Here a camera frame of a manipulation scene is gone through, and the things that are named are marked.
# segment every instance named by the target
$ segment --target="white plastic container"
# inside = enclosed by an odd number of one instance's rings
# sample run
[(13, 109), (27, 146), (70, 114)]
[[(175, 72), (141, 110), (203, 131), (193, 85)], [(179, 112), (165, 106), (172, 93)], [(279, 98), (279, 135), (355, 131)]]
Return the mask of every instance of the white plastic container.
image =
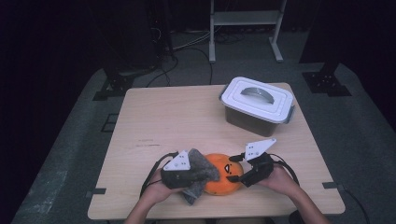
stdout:
[(289, 123), (294, 111), (289, 91), (245, 77), (235, 77), (220, 100), (228, 122), (265, 137), (278, 124)]

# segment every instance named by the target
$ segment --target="gray cloth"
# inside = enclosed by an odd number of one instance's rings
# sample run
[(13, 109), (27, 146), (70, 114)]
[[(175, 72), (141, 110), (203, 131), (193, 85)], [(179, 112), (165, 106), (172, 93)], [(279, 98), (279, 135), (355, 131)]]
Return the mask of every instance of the gray cloth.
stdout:
[(183, 190), (184, 198), (189, 205), (201, 197), (208, 181), (219, 181), (219, 170), (210, 163), (197, 149), (189, 152), (191, 175), (199, 176), (200, 181), (195, 181), (188, 189)]

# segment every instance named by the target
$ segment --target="black tape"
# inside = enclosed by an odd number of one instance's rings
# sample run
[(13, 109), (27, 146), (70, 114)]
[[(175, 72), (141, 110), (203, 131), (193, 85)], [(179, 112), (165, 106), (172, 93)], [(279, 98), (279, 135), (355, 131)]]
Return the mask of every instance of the black tape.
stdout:
[(337, 189), (338, 185), (335, 182), (326, 182), (326, 183), (322, 183), (323, 188), (325, 189)]
[(105, 123), (102, 126), (102, 133), (113, 133), (116, 127), (119, 114), (108, 114)]
[(106, 189), (94, 189), (92, 191), (92, 194), (105, 194), (106, 193)]

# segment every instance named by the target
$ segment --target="orange pumpkin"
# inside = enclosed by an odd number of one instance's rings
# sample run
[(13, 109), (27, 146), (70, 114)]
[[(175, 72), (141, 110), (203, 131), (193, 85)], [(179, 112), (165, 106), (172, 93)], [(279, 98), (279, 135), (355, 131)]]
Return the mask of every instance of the orange pumpkin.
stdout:
[(239, 162), (229, 161), (229, 156), (224, 154), (208, 154), (205, 156), (219, 170), (219, 181), (209, 181), (205, 185), (205, 192), (212, 195), (227, 195), (241, 187), (241, 183), (233, 183), (227, 179), (230, 175), (242, 175), (244, 169)]

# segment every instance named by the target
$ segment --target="shelf leg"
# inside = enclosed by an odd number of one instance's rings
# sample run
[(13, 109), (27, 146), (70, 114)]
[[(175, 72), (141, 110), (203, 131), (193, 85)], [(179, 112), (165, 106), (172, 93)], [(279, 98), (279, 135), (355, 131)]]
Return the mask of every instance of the shelf leg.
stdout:
[(210, 0), (210, 40), (209, 40), (209, 61), (211, 63), (216, 62), (216, 51), (215, 51), (215, 0)]
[(275, 57), (276, 57), (276, 61), (278, 63), (282, 63), (283, 62), (283, 57), (282, 57), (282, 54), (280, 53), (280, 50), (279, 50), (279, 47), (277, 46), (276, 41), (277, 41), (277, 37), (279, 35), (280, 26), (282, 24), (283, 15), (285, 13), (286, 3), (287, 3), (287, 0), (283, 0), (282, 1), (282, 5), (280, 7), (279, 14), (277, 16), (274, 36), (269, 38), (270, 39), (271, 48), (273, 49), (273, 52), (274, 52)]

